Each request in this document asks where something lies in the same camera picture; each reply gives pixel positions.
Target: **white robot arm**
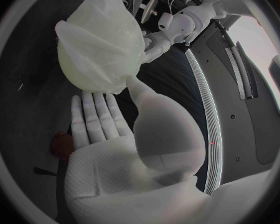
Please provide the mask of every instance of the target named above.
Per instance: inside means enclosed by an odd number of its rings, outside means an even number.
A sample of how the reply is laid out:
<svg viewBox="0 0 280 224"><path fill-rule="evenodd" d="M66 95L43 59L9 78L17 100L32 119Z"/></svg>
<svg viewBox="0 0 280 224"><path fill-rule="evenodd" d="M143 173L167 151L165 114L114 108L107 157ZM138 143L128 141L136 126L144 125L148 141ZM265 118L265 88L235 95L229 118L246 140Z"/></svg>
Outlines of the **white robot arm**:
<svg viewBox="0 0 280 224"><path fill-rule="evenodd" d="M227 14L253 16L242 0L203 0L201 5L188 6L175 15L163 13L158 22L160 31L145 37L152 43L145 51L143 63L155 60L174 43L189 45L211 19L225 18Z"/></svg>

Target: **curved light strip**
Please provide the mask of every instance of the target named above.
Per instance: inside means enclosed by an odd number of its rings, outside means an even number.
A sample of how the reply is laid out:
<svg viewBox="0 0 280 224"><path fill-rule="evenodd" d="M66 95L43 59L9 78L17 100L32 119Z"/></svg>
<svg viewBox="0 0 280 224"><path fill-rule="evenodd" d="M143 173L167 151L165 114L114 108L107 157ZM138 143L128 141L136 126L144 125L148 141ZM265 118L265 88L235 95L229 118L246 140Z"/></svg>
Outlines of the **curved light strip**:
<svg viewBox="0 0 280 224"><path fill-rule="evenodd" d="M208 195L212 195L220 186L222 173L222 136L220 122L212 93L197 60L190 49L188 49L185 54L197 81L206 116L209 154L204 192Z"/></svg>

